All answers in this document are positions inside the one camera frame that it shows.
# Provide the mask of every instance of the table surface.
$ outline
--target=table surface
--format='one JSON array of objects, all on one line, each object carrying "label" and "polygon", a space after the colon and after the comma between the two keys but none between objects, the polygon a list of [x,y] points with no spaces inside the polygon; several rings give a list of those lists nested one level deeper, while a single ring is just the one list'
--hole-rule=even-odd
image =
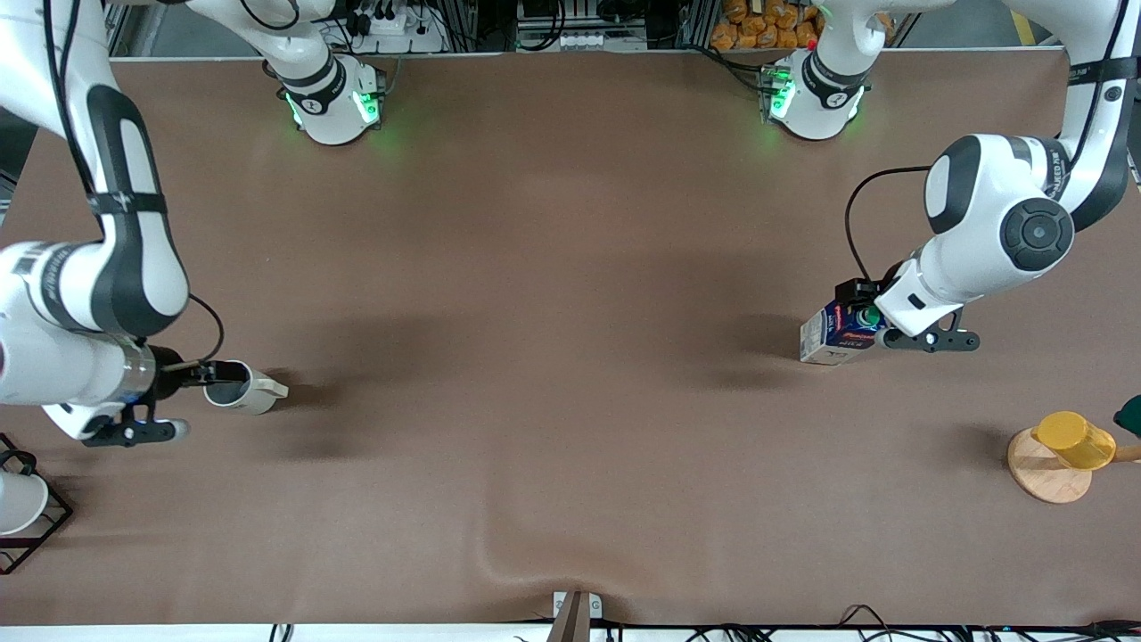
[{"label": "table surface", "polygon": [[[885,55],[823,143],[762,125],[695,55],[408,60],[383,129],[342,147],[294,131],[256,62],[115,73],[222,357],[292,395],[248,417],[184,392],[161,409],[192,434],[131,450],[0,411],[76,510],[0,584],[0,623],[508,620],[567,587],[641,623],[1135,616],[1141,469],[1059,507],[1002,463],[1061,409],[1124,439],[1134,189],[1051,274],[969,308],[977,353],[794,359],[856,273],[856,182],[971,131],[1055,133],[1060,52]],[[861,196],[873,269],[929,236],[921,190]],[[2,241],[96,234],[39,137]],[[154,343],[212,333],[192,307]]]}]

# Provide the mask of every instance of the yellow tape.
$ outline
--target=yellow tape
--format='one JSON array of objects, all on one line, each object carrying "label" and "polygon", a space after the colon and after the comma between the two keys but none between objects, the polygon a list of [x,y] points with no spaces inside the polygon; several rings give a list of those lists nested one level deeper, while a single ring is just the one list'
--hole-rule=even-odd
[{"label": "yellow tape", "polygon": [[1018,31],[1018,39],[1023,47],[1034,47],[1038,43],[1034,38],[1034,30],[1030,29],[1030,21],[1026,19],[1026,16],[1011,11],[1010,17],[1014,21],[1014,30]]}]

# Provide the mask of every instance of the white mug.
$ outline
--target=white mug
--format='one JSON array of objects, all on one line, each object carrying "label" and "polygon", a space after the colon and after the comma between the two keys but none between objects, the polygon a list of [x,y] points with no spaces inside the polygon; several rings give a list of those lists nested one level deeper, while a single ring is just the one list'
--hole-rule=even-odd
[{"label": "white mug", "polygon": [[0,468],[15,457],[24,468],[18,473],[0,470],[0,536],[32,526],[48,505],[48,482],[35,474],[35,457],[23,450],[0,453]]},{"label": "white mug", "polygon": [[237,411],[246,415],[261,415],[273,408],[275,401],[289,397],[289,387],[278,384],[242,361],[229,361],[229,364],[237,364],[245,371],[244,382],[225,382],[202,389],[207,401],[218,408]]}]

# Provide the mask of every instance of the round wooden disc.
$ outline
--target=round wooden disc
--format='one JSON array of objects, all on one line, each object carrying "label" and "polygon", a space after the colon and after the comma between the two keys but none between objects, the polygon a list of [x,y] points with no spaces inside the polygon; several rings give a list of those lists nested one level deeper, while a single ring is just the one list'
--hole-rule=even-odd
[{"label": "round wooden disc", "polygon": [[1093,473],[1065,468],[1049,448],[1025,430],[1006,447],[1006,468],[1022,490],[1043,502],[1069,504],[1090,490]]}]

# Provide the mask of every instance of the velcro strap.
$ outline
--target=velcro strap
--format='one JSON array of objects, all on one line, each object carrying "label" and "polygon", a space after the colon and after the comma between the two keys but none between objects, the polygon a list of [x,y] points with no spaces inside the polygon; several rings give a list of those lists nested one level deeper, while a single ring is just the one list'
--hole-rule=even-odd
[{"label": "velcro strap", "polygon": [[96,216],[136,216],[140,211],[167,213],[167,198],[162,194],[111,192],[88,194],[87,203]]},{"label": "velcro strap", "polygon": [[1070,67],[1070,84],[1089,84],[1091,82],[1108,82],[1138,76],[1139,58],[1109,58],[1074,65]]}]

